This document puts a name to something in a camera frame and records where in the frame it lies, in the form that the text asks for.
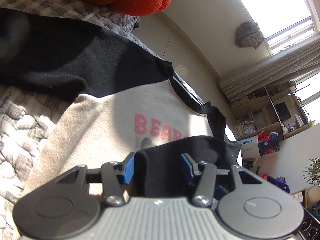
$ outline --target book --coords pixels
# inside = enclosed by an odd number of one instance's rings
[[[297,121],[297,124],[298,124],[299,128],[302,127],[302,126],[304,126],[304,123],[303,123],[300,115],[295,114],[294,116],[295,116],[295,118],[296,118],[296,121]]]
[[[253,121],[244,121],[234,126],[238,137],[253,133],[256,131]]]
[[[289,130],[291,132],[297,130],[297,128],[298,128],[298,126],[297,126],[297,124],[295,122],[294,123],[289,123]]]

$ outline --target sunlight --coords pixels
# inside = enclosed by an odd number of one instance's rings
[[[241,0],[265,37],[309,17],[305,0]]]
[[[320,91],[320,73],[314,75],[313,77],[301,82],[297,85],[297,90],[301,89],[300,91],[296,92],[297,96],[300,100],[305,100],[315,93]],[[316,123],[320,122],[320,98],[314,100],[313,102],[304,106],[306,111],[309,114],[310,119],[316,120]]]

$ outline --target ceiling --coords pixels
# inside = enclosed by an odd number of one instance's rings
[[[236,28],[252,21],[240,0],[172,0],[164,12],[198,47],[220,77],[269,56],[264,43],[257,50],[235,46]]]

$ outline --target black electronic device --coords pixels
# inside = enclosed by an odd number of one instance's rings
[[[291,118],[291,114],[285,102],[279,103],[275,105],[275,109],[278,113],[280,121],[285,121]]]
[[[12,215],[21,240],[296,239],[303,207],[283,190],[236,165],[221,170],[187,153],[180,161],[194,188],[190,198],[128,202],[120,184],[134,176],[134,153],[99,169],[76,166],[16,203]],[[90,183],[102,183],[101,203],[88,194]]]
[[[307,209],[304,209],[304,218],[299,229],[299,235],[303,240],[320,239],[320,222]]]

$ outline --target bed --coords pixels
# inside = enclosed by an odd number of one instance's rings
[[[81,0],[0,0],[0,8],[78,19],[111,30],[158,57],[131,34],[137,17]],[[12,240],[12,209],[37,157],[69,104],[49,95],[0,85],[0,240]]]

